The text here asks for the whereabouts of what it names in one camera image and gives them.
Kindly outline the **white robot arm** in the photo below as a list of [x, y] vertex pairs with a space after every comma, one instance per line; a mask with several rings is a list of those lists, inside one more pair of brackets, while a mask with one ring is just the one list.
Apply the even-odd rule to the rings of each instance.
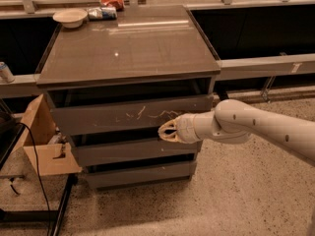
[[209, 112], [180, 115], [158, 128], [161, 139], [182, 144], [203, 140], [243, 144], [251, 134], [315, 164], [314, 122], [260, 110], [235, 99], [221, 101]]

